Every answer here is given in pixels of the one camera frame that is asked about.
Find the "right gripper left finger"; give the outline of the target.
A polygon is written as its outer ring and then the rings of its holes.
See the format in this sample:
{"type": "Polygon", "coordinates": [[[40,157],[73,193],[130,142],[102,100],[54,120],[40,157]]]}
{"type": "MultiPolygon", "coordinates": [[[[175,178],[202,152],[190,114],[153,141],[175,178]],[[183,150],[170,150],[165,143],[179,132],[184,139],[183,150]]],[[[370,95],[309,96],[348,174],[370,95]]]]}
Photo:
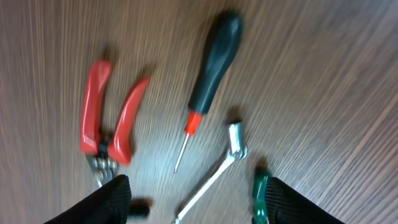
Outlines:
{"type": "Polygon", "coordinates": [[[45,224],[125,224],[130,201],[129,178],[119,175],[45,224]]]}

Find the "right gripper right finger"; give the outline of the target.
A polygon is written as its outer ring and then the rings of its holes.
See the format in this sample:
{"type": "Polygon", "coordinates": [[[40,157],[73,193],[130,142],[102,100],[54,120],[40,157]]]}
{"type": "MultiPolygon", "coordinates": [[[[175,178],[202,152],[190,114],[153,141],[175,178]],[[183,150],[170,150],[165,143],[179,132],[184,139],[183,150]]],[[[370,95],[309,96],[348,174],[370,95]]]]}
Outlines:
{"type": "Polygon", "coordinates": [[[277,177],[268,178],[264,199],[272,224],[344,224],[277,177]]]}

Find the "green handled screwdriver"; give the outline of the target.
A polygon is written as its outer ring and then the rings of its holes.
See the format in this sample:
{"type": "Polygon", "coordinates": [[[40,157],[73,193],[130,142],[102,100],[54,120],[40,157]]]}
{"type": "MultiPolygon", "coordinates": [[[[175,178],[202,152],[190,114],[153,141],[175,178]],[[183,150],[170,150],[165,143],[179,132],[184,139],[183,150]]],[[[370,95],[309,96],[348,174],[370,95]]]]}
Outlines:
{"type": "Polygon", "coordinates": [[[256,167],[252,188],[252,224],[268,224],[265,193],[272,174],[263,167],[256,167]]]}

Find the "orange black needle-nose pliers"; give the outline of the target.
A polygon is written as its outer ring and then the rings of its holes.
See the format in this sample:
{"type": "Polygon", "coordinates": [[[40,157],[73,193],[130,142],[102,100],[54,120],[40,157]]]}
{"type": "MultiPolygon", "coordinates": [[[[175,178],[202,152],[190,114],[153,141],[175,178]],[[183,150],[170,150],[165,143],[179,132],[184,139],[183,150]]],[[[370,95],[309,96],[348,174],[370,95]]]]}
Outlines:
{"type": "Polygon", "coordinates": [[[128,220],[144,220],[150,214],[150,208],[153,204],[150,198],[134,198],[129,204],[128,220]]]}

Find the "red handled cutters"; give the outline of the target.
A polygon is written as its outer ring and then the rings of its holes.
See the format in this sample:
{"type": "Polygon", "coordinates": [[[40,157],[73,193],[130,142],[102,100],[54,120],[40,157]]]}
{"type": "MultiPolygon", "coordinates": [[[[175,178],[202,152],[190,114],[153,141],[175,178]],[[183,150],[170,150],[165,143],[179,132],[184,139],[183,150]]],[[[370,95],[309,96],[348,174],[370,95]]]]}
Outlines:
{"type": "Polygon", "coordinates": [[[101,134],[100,122],[103,95],[111,74],[109,60],[98,60],[91,66],[80,119],[80,150],[100,187],[117,176],[120,165],[131,163],[131,131],[139,103],[150,82],[149,78],[142,78],[132,86],[119,113],[114,133],[106,138],[101,134]]]}

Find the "silver socket wrench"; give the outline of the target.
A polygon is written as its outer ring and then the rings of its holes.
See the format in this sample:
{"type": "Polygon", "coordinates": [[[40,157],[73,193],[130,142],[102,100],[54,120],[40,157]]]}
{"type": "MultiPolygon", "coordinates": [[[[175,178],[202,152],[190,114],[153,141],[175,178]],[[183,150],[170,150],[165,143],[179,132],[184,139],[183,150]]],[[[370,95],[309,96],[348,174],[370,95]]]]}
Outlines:
{"type": "Polygon", "coordinates": [[[172,224],[179,224],[191,208],[205,195],[206,191],[216,182],[216,180],[227,170],[234,162],[242,160],[248,153],[248,147],[244,139],[243,121],[241,119],[232,120],[227,125],[228,142],[224,154],[209,170],[201,183],[198,184],[189,198],[177,210],[176,217],[172,224]]]}

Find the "black red screwdriver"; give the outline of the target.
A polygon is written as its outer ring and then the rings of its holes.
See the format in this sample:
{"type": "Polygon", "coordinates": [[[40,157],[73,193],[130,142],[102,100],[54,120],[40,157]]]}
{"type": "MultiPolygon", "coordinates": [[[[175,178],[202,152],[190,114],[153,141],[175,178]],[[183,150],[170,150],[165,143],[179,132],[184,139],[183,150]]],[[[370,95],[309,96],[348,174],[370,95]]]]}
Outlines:
{"type": "Polygon", "coordinates": [[[176,161],[178,170],[189,137],[195,134],[202,117],[210,110],[222,78],[238,51],[243,32],[243,20],[234,11],[221,12],[212,23],[206,37],[197,80],[188,101],[189,113],[185,138],[176,161]]]}

